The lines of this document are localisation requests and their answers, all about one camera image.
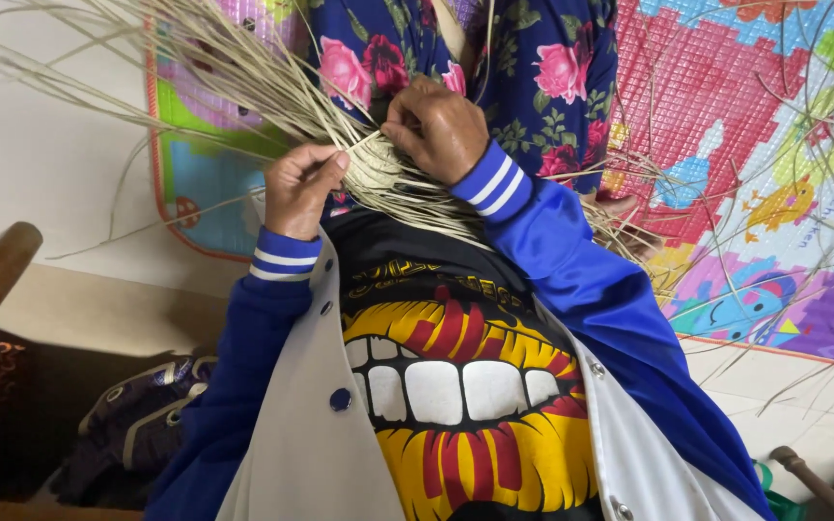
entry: blue jacket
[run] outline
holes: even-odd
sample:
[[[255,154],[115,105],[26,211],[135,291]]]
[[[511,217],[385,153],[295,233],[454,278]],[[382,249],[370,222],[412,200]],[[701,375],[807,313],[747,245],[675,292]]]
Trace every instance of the blue jacket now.
[[[485,218],[490,242],[526,272],[537,298],[680,458],[761,518],[774,519],[734,426],[691,380],[650,279],[591,241],[577,195],[527,176],[494,143],[452,193]],[[208,390],[182,411],[186,442],[156,481],[147,521],[218,514],[285,339],[311,307],[308,278],[320,250],[321,239],[301,242],[261,229],[250,274],[231,294],[217,368]]]

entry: play mat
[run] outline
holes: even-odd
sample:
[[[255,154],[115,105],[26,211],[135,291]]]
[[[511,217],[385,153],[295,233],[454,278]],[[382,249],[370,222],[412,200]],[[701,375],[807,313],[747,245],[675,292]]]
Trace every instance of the play mat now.
[[[294,2],[219,2],[261,38],[304,33]],[[469,24],[478,6],[458,0],[459,21]],[[633,175],[616,161],[604,186],[640,195],[641,224],[669,237],[653,262],[663,311],[685,337],[834,361],[834,2],[619,0],[618,8],[611,144],[665,176]],[[251,139],[208,104],[264,124],[203,93],[183,68],[150,63],[164,78],[147,86],[163,120]],[[236,153],[179,136],[153,136],[152,145],[164,218],[262,184]],[[203,253],[244,261],[258,226],[239,203],[173,232]]]

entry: graphic print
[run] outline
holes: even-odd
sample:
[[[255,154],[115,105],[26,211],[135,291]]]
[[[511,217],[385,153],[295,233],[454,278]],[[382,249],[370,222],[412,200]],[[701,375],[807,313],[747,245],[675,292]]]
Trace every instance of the graphic print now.
[[[556,512],[596,496],[577,360],[503,307],[452,300],[445,286],[435,299],[344,316],[408,519],[446,519],[469,501]]]

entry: blue and white cuff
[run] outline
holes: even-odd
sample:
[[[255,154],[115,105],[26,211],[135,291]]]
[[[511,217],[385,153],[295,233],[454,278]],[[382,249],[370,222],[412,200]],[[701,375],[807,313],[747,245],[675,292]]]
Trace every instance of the blue and white cuff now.
[[[299,241],[262,226],[249,274],[269,282],[306,281],[317,263],[321,244],[320,237],[310,242]]]
[[[452,187],[452,195],[471,204],[489,222],[510,219],[527,204],[533,182],[492,141],[475,168]]]

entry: floral dress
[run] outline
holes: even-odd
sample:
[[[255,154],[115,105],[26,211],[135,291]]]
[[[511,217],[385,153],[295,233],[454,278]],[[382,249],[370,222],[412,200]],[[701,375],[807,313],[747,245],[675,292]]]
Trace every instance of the floral dress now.
[[[464,70],[446,48],[432,0],[308,5],[320,52],[312,46],[311,64],[378,122],[390,98],[424,74],[475,101],[491,135],[524,172],[594,171],[561,182],[580,194],[597,191],[601,173],[595,165],[607,152],[616,80],[614,0],[497,2],[491,56],[478,41],[474,48],[482,52],[474,71]],[[487,9],[478,11],[487,21]],[[483,40],[487,32],[478,34]],[[323,88],[339,106],[358,112],[332,86]]]

